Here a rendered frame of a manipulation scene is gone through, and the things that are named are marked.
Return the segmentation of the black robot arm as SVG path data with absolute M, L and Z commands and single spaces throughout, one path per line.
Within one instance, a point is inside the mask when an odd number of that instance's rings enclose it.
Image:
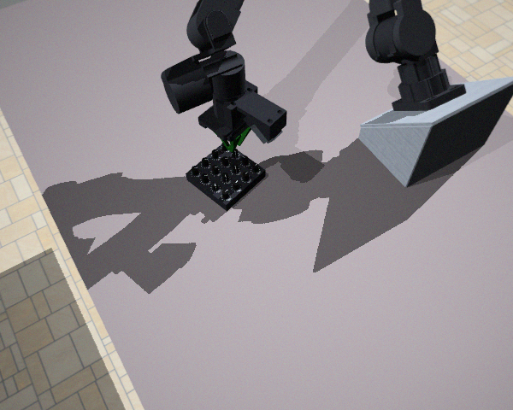
M 245 122 L 265 144 L 283 132 L 287 111 L 260 96 L 257 86 L 245 80 L 244 57 L 226 50 L 236 44 L 233 29 L 243 2 L 199 0 L 186 33 L 200 53 L 167 68 L 161 79 L 177 114 L 212 101 L 213 92 L 232 98 L 246 86 L 238 100 L 215 100 L 218 122 L 232 131 Z M 428 111 L 467 93 L 464 84 L 450 85 L 440 68 L 435 24 L 421 0 L 369 0 L 369 10 L 369 56 L 379 63 L 402 64 L 397 66 L 402 99 L 392 102 L 394 111 Z

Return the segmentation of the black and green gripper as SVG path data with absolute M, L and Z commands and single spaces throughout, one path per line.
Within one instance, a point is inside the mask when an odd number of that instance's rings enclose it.
M 198 117 L 199 125 L 205 129 L 208 127 L 211 131 L 213 131 L 217 135 L 217 137 L 221 139 L 226 148 L 232 153 L 235 151 L 237 145 L 240 146 L 243 143 L 246 136 L 251 131 L 251 128 L 244 122 L 235 131 L 232 131 L 220 122 L 218 122 L 215 100 L 218 99 L 223 102 L 235 101 L 240 99 L 245 94 L 245 92 L 246 86 L 245 91 L 242 95 L 238 95 L 237 97 L 232 98 L 218 97 L 213 92 L 213 105 Z M 230 144 L 228 141 L 230 142 Z

